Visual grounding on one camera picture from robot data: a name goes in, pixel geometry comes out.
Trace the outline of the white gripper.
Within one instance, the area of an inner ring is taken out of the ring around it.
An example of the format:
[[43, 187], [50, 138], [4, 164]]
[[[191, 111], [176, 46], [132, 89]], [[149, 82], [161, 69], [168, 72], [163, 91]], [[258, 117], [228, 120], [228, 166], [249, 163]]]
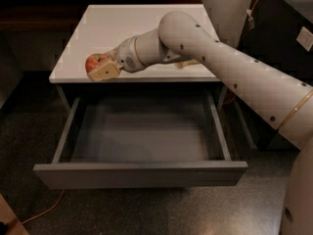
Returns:
[[146, 66], [140, 61], [136, 53], [136, 40], [136, 36], [128, 38], [117, 49], [113, 48], [105, 53], [110, 58], [115, 57], [120, 65], [112, 60], [92, 64], [87, 69], [88, 77], [93, 81], [113, 79], [120, 75], [121, 66], [130, 73], [144, 70]]

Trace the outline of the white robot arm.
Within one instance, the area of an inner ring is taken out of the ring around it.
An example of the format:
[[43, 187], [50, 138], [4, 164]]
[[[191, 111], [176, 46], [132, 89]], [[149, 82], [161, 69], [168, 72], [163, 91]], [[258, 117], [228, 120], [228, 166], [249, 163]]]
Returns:
[[156, 29], [93, 54], [94, 81], [156, 64], [196, 60], [300, 150], [285, 194], [280, 235], [313, 235], [313, 87], [213, 38], [190, 15], [164, 15]]

